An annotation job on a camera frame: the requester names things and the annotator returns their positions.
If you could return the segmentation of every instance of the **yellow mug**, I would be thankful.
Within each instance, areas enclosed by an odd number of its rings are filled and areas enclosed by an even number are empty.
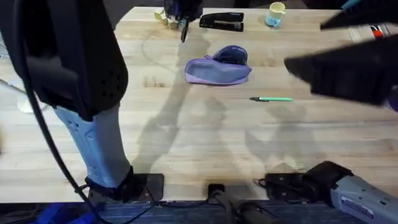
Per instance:
[[[281,2],[274,2],[269,6],[269,16],[273,19],[281,19],[285,15],[285,5]]]

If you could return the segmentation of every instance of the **cup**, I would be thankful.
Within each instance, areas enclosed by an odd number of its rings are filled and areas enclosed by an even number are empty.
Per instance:
[[[272,3],[266,16],[266,24],[271,27],[278,27],[281,19],[285,16],[285,9],[285,5],[281,2]]]

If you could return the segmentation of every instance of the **label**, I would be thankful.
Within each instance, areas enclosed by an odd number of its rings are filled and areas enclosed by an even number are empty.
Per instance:
[[[341,197],[341,203],[349,208],[352,208],[353,210],[356,210],[359,213],[362,213],[363,215],[366,215],[369,218],[374,218],[374,213],[372,210],[368,209],[363,205],[358,204],[357,202],[349,198]]]

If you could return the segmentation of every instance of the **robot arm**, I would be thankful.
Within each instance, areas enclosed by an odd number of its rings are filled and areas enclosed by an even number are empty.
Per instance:
[[[24,83],[32,82],[40,101],[53,107],[68,128],[86,164],[90,189],[114,200],[142,192],[124,154],[118,123],[128,73],[113,29],[130,2],[20,1],[23,56],[16,47],[14,0],[0,2],[0,28],[17,74]],[[180,7],[172,13],[192,21],[201,14],[200,3],[176,1],[172,5]],[[162,188],[163,175],[155,176]]]
[[[394,0],[362,0],[321,25],[321,29],[376,22],[398,23]],[[315,94],[382,105],[398,83],[398,35],[285,59],[287,70],[311,84]]]

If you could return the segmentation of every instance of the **black cable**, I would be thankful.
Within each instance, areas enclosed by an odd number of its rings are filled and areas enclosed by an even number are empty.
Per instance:
[[[267,180],[266,178],[262,178],[262,179],[259,179],[257,181],[257,184],[260,185],[261,187],[263,187],[264,189],[267,189],[267,184],[266,184],[267,182],[275,184],[275,185],[278,185],[279,187],[283,187],[285,189],[294,191],[297,195],[299,195],[299,196],[301,196],[303,198],[306,198],[306,196],[304,196],[299,189],[296,189],[295,187],[289,186],[287,184],[283,184],[281,182],[277,182],[277,181],[274,181],[274,180]],[[298,204],[303,204],[303,203],[311,203],[310,200],[295,200],[295,201],[284,200],[284,202],[292,204],[292,205],[298,205]]]
[[[202,202],[192,203],[190,205],[174,205],[173,204],[174,202],[173,203],[157,202],[157,201],[155,201],[155,198],[154,198],[152,192],[146,186],[143,186],[143,187],[146,189],[147,193],[149,194],[150,201],[154,206],[160,206],[160,207],[165,207],[165,208],[196,208],[196,207],[200,207],[202,205],[208,204],[208,201],[210,199],[210,198],[207,198],[206,200],[204,200]]]
[[[41,109],[39,108],[39,103],[37,102],[36,96],[33,91],[33,85],[32,85],[32,80],[30,79],[29,76],[29,70],[27,68],[26,64],[26,55],[25,55],[25,50],[24,50],[24,41],[22,39],[22,3],[23,0],[15,0],[14,1],[14,11],[13,11],[13,34],[14,34],[14,48],[16,51],[16,54],[14,56],[14,59],[16,59],[16,64],[18,65],[17,68],[19,70],[20,76],[23,78],[24,81],[24,86],[26,90],[27,97],[29,99],[30,105],[32,106],[34,115],[36,117],[36,120],[40,126],[40,129],[43,133],[43,136],[45,138],[45,141],[47,142],[47,145],[50,148],[50,151],[57,162],[59,168],[61,169],[62,173],[64,176],[67,178],[69,183],[72,185],[72,187],[75,189],[75,192],[81,197],[81,199],[84,201],[84,203],[87,205],[87,207],[90,209],[91,213],[95,216],[96,219],[98,219],[100,222],[105,223],[105,224],[113,224],[111,222],[108,222],[100,217],[98,212],[95,210],[94,205],[88,200],[87,196],[83,193],[82,189],[79,187],[79,185],[76,183],[75,179],[72,177],[71,173],[69,172],[68,168],[66,167],[65,163],[63,162],[61,155],[53,141],[53,138],[51,136],[51,133],[49,131],[49,127],[47,126],[47,123],[44,120],[43,114]],[[142,216],[144,213],[148,212],[152,207],[147,208],[134,218],[130,219],[129,221],[126,221],[124,223],[120,224],[128,224],[133,222],[134,220],[138,219],[140,216]]]

